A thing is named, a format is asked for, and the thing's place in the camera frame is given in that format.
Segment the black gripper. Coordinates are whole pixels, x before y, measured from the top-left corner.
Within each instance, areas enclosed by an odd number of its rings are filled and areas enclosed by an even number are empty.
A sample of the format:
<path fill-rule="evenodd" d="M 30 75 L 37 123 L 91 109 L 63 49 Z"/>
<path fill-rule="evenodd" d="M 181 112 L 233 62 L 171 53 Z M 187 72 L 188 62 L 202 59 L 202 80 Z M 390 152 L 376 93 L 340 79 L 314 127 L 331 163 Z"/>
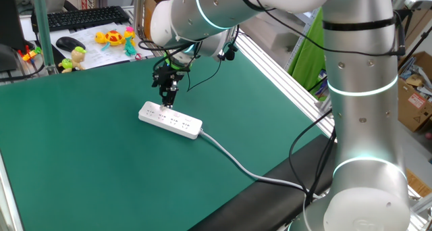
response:
<path fill-rule="evenodd" d="M 164 107 L 173 107 L 178 92 L 178 81 L 184 76 L 185 70 L 176 70 L 167 65 L 159 66 L 153 73 L 152 87 L 160 86 L 160 96 Z"/>

